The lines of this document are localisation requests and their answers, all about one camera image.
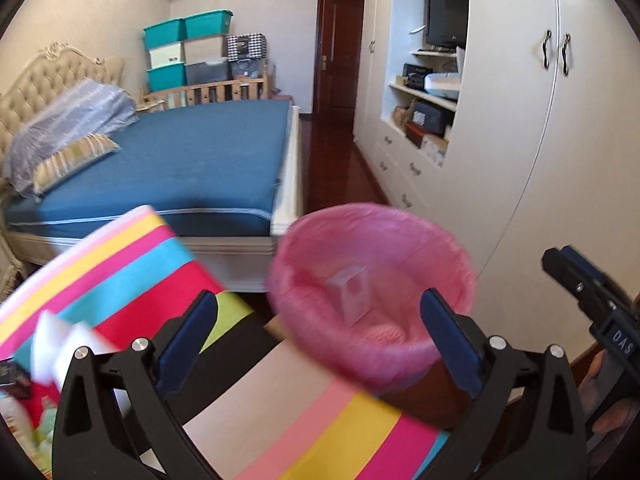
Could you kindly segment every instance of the pink plastic bag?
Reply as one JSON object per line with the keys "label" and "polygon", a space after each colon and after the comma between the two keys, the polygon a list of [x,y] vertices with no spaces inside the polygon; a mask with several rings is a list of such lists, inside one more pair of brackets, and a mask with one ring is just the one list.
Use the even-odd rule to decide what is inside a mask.
{"label": "pink plastic bag", "polygon": [[391,207],[353,203],[311,213],[278,245],[271,304],[296,343],[374,392],[403,389],[439,359],[419,313],[436,286],[468,314],[470,258],[450,233]]}

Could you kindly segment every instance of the tv screen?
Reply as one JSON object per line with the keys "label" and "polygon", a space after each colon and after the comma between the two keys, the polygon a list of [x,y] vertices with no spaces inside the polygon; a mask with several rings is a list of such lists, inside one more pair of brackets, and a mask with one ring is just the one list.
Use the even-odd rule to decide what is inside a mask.
{"label": "tv screen", "polygon": [[426,0],[425,35],[427,44],[465,47],[469,19],[469,0]]}

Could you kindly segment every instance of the human hand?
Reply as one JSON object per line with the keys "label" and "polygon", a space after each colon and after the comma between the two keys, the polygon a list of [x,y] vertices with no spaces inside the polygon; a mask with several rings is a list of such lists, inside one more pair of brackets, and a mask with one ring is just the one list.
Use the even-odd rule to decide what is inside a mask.
{"label": "human hand", "polygon": [[[589,367],[589,371],[587,372],[584,381],[580,385],[580,399],[583,402],[588,404],[586,400],[586,396],[588,395],[587,389],[583,387],[586,385],[588,381],[593,381],[593,379],[600,373],[600,369],[602,368],[602,362],[604,359],[604,350],[594,357],[591,362],[591,366]],[[629,423],[633,420],[633,418],[638,413],[638,409],[640,409],[640,401],[637,399],[622,399],[611,406],[605,413],[602,415],[594,425],[592,426],[593,433],[609,433],[609,431],[613,431],[617,428],[621,428],[625,424]]]}

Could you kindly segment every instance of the blue mattress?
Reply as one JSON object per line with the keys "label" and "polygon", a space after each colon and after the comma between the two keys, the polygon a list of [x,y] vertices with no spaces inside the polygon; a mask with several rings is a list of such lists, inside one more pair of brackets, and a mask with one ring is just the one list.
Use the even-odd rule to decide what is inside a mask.
{"label": "blue mattress", "polygon": [[81,238],[150,204],[180,236],[268,236],[289,102],[243,100],[142,114],[122,150],[47,193],[15,198],[11,231]]}

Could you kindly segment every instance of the tufted headboard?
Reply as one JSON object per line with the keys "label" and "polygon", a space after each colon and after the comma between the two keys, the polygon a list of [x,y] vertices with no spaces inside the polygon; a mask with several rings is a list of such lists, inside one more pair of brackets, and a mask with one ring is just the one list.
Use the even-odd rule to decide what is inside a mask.
{"label": "tufted headboard", "polygon": [[18,129],[62,91],[85,77],[120,85],[123,69],[121,58],[91,60],[66,44],[53,43],[41,50],[0,95],[0,153],[8,149]]}

